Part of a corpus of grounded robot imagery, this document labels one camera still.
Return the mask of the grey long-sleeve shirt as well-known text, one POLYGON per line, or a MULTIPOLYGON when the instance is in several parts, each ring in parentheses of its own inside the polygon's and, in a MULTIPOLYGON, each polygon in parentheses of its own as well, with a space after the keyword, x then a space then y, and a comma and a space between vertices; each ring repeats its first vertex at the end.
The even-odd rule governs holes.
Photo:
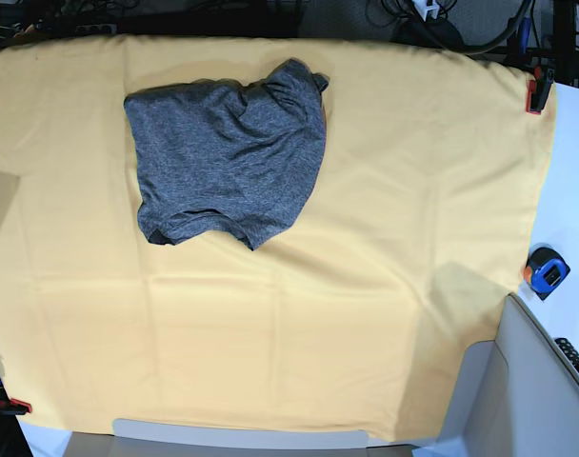
POLYGON ((249 85, 201 79, 128 95, 145 238, 222 231, 257 249, 289 229, 323 162, 328 84, 290 59, 249 85))

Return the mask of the yellow table cloth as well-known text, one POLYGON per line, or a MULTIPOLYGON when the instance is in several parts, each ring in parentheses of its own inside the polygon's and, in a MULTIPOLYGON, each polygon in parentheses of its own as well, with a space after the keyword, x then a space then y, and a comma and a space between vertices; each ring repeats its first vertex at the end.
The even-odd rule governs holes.
POLYGON ((125 36, 0 50, 0 370, 23 422, 117 419, 437 435, 465 350, 517 289, 558 96, 447 51, 125 36), (127 94, 250 83, 296 58, 330 79, 295 225, 257 250, 148 243, 127 94))

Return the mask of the blue black tape measure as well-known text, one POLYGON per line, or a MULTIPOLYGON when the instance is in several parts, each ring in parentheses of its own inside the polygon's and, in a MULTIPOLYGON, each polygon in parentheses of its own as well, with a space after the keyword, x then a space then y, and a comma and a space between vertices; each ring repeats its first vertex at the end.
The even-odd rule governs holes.
POLYGON ((559 252, 540 245, 530 253, 523 269, 523 278, 540 300, 548 298, 568 277, 570 267, 559 252))

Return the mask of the black power strip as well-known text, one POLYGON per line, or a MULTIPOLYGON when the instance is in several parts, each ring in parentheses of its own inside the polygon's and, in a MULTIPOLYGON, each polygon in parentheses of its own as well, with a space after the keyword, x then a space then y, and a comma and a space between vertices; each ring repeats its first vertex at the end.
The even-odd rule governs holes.
POLYGON ((114 24, 79 25, 75 28, 75 33, 79 36, 114 35, 117 33, 117 26, 114 24))

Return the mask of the red black clamp right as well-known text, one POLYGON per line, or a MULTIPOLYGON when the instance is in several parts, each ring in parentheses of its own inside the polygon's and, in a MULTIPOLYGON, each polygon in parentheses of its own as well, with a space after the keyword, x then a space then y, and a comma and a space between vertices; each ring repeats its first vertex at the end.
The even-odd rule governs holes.
POLYGON ((540 115, 549 99, 554 84, 555 70, 551 66, 537 66, 529 81, 526 112, 540 115))

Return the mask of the red black clamp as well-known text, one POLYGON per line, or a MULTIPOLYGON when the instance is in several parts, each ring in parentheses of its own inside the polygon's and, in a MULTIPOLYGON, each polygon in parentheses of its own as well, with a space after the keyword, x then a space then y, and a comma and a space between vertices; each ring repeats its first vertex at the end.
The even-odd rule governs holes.
POLYGON ((554 84, 555 70, 551 66, 537 66, 529 81, 526 112, 540 115, 549 99, 554 84))
POLYGON ((32 413, 29 403, 16 399, 0 400, 0 414, 8 416, 21 416, 32 413))

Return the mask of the red black clamp left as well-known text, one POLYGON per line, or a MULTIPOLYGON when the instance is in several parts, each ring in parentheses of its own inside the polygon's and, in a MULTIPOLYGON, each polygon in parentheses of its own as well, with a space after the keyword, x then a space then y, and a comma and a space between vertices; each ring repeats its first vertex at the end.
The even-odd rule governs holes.
POLYGON ((16 399, 0 400, 0 414, 8 416, 21 416, 32 413, 29 403, 16 399))

